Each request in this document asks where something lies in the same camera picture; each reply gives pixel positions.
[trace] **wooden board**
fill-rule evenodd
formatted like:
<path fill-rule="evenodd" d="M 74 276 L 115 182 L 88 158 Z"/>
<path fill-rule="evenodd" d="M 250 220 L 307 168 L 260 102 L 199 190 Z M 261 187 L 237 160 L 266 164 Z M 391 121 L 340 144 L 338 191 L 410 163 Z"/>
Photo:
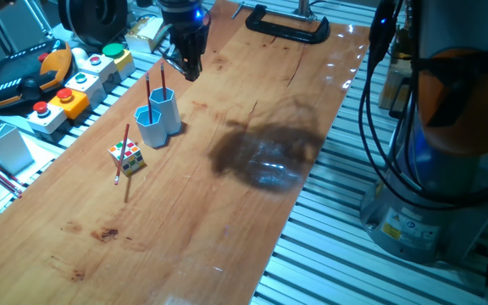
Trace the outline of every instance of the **wooden board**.
<path fill-rule="evenodd" d="M 249 302 L 369 30 L 332 25 L 307 46 L 249 31 L 236 7 L 213 7 L 197 81 L 166 65 L 182 134 L 141 143 L 142 79 L 3 213 L 0 304 Z M 115 186 L 107 150 L 126 123 L 147 167 Z"/>

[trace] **white container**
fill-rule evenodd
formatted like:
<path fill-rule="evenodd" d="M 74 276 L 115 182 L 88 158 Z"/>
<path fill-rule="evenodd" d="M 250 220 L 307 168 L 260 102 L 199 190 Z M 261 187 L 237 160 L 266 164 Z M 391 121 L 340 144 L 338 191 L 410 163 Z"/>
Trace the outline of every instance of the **white container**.
<path fill-rule="evenodd" d="M 161 119 L 167 130 L 167 134 L 174 135 L 180 132 L 182 122 L 178 113 L 175 92 L 167 88 L 167 99 L 163 99 L 163 88 L 158 88 L 150 94 L 152 108 L 161 113 Z"/>
<path fill-rule="evenodd" d="M 110 93 L 122 82 L 114 60 L 103 55 L 91 55 L 82 63 L 80 71 L 99 76 L 106 93 Z"/>
<path fill-rule="evenodd" d="M 18 129 L 4 124 L 0 129 L 0 166 L 16 175 L 33 161 Z"/>
<path fill-rule="evenodd" d="M 67 115 L 63 108 L 45 102 L 37 102 L 33 109 L 36 109 L 39 103 L 44 103 L 46 108 L 41 108 L 42 112 L 39 110 L 29 114 L 27 123 L 37 137 L 46 141 L 58 142 L 71 129 Z"/>
<path fill-rule="evenodd" d="M 99 104 L 107 98 L 107 93 L 103 88 L 103 84 L 99 76 L 91 75 L 86 72 L 79 72 L 71 77 L 65 87 L 78 92 L 83 92 L 90 100 L 91 110 L 95 109 Z"/>
<path fill-rule="evenodd" d="M 167 130 L 162 121 L 163 115 L 152 109 L 152 123 L 148 116 L 148 106 L 139 107 L 135 111 L 136 124 L 141 132 L 144 144 L 151 148 L 158 148 L 167 142 Z"/>

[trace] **hexagonal cup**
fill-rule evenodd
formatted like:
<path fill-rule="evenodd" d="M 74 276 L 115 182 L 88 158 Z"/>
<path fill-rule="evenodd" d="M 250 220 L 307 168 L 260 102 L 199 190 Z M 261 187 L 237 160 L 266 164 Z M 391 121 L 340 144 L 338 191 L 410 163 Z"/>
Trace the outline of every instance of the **hexagonal cup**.
<path fill-rule="evenodd" d="M 167 88 L 167 99 L 163 99 L 163 88 L 158 88 L 150 93 L 152 108 L 162 114 L 162 121 L 169 135 L 176 134 L 182 127 L 175 92 Z"/>
<path fill-rule="evenodd" d="M 162 116 L 159 111 L 152 109 L 152 123 L 150 124 L 148 106 L 139 107 L 135 111 L 135 120 L 141 132 L 142 140 L 151 148 L 161 147 L 167 141 L 167 131 Z"/>

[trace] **label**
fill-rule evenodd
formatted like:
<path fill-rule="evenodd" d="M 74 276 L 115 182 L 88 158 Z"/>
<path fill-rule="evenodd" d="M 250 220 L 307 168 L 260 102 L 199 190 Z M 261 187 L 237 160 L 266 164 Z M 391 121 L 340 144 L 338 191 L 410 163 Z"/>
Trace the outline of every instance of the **label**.
<path fill-rule="evenodd" d="M 434 246 L 439 228 L 425 225 L 389 208 L 381 231 L 407 246 L 430 250 Z"/>

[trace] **metal clamp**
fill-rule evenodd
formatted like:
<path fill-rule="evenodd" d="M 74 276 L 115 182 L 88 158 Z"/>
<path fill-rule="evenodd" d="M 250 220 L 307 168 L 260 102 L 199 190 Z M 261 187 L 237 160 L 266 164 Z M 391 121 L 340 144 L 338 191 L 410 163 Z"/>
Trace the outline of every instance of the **metal clamp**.
<path fill-rule="evenodd" d="M 330 27 L 326 17 L 321 20 L 318 28 L 314 32 L 299 30 L 285 25 L 276 25 L 261 19 L 267 13 L 267 7 L 256 5 L 253 12 L 246 19 L 246 27 L 252 31 L 257 31 L 271 36 L 276 36 L 295 42 L 307 44 L 321 43 L 329 38 Z"/>

